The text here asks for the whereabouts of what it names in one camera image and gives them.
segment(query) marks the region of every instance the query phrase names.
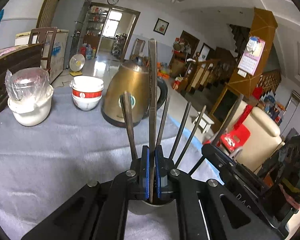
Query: window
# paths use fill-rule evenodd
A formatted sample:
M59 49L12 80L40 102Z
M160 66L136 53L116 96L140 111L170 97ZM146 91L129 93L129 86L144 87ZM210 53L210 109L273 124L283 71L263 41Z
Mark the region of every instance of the window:
M105 37L114 37L121 17L122 17L122 13L110 11L102 35Z

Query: calendar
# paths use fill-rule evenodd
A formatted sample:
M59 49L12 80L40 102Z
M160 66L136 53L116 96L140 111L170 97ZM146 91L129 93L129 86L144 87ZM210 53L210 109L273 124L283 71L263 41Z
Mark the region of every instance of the calendar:
M250 37L238 68L253 76L260 61L264 46L265 41L258 37Z

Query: metal screw head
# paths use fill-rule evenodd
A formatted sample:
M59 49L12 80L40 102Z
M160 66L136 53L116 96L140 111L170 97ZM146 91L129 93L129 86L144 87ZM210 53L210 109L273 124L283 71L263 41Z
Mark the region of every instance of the metal screw head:
M126 175L128 177L133 177L135 174L136 174L136 172L134 170L128 170L128 171L126 171Z
M215 179L209 179L209 180L208 180L208 184L209 184L211 187L215 187L216 185L218 185L218 181L215 180Z
M96 185L98 185L98 182L94 179L89 180L89 182L87 183L88 187L95 187Z
M172 169L170 171L170 173L171 173L172 176L178 176L178 175L180 175L180 171L178 169Z

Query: wooden door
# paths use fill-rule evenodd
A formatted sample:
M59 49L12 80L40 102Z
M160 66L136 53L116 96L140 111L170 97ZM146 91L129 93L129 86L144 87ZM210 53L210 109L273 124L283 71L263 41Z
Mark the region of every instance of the wooden door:
M192 36L190 33L187 33L185 31L182 31L182 34L180 36L181 39L184 39L185 41L187 41L190 45L191 48L191 55L190 57L193 57L195 50L198 47L199 44L199 39L197 39L196 37Z

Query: framed picture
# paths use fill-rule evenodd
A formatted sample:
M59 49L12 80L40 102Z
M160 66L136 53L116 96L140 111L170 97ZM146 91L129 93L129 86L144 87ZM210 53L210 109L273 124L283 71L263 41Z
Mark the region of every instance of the framed picture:
M157 33L161 33L162 35L165 35L166 31L167 31L167 28L168 28L168 25L169 25L168 22L158 18L157 23L155 24L153 31L157 32Z
M205 61L207 60L208 53L210 51L211 47L208 46L207 44L203 44L200 50L200 56L199 56L199 61Z

